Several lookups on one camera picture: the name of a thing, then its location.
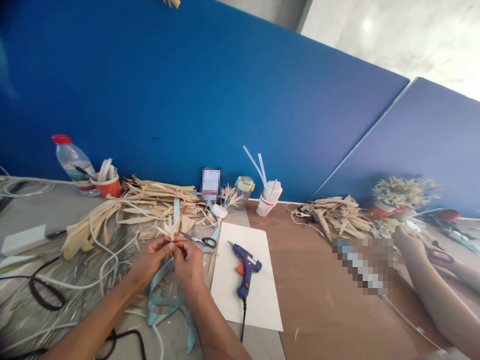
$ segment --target blue wall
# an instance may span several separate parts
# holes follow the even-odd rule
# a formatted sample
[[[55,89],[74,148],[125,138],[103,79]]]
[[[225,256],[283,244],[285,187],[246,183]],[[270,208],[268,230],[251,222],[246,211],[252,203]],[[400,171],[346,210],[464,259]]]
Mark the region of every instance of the blue wall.
[[[428,208],[478,218],[479,143],[480,102],[418,78],[316,196],[362,203],[380,179],[425,177],[443,185]]]
[[[397,74],[213,0],[22,0],[0,25],[10,79],[0,94],[0,165],[66,180],[50,136],[98,168],[199,184],[260,177],[307,201],[407,85]],[[258,197],[261,186],[253,196]]]

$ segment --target potted plant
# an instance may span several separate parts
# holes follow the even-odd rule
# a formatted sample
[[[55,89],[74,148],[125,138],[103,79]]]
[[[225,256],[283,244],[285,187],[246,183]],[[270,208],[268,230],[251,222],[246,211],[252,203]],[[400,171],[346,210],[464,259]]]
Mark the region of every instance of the potted plant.
[[[441,188],[431,178],[407,180],[403,177],[390,177],[388,181],[380,180],[373,188],[375,201],[367,210],[370,219],[380,219],[419,205],[427,205],[432,199],[440,199],[439,194],[430,191]]]

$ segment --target white wall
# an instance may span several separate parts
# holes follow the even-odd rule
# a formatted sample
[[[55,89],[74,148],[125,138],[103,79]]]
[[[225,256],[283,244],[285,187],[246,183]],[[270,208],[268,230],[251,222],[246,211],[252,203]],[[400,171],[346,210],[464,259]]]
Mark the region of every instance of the white wall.
[[[299,32],[480,101],[478,0],[313,0]]]
[[[305,0],[218,0],[246,13],[295,31]]]

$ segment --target orange cup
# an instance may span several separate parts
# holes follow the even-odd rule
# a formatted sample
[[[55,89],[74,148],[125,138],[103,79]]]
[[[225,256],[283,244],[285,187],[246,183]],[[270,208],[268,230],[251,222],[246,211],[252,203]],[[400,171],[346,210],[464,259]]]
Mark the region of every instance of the orange cup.
[[[120,189],[120,180],[119,176],[116,175],[112,180],[97,182],[90,180],[93,185],[96,186],[98,191],[104,198],[107,198],[107,195],[110,194],[114,198],[119,198],[122,195],[122,190]]]

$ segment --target hand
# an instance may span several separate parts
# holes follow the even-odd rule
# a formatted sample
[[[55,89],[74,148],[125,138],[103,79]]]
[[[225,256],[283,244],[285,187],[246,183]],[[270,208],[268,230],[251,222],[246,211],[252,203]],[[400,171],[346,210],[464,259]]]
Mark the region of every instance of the hand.
[[[392,234],[393,244],[402,252],[423,253],[424,243],[414,234],[408,234],[402,226],[397,226]]]
[[[204,253],[191,241],[175,240],[173,251],[175,277],[187,301],[207,289],[204,276]]]
[[[175,234],[174,240],[181,239],[180,234]],[[147,242],[141,247],[125,279],[132,282],[135,291],[141,292],[154,278],[162,260],[174,249],[175,244],[165,236]]]

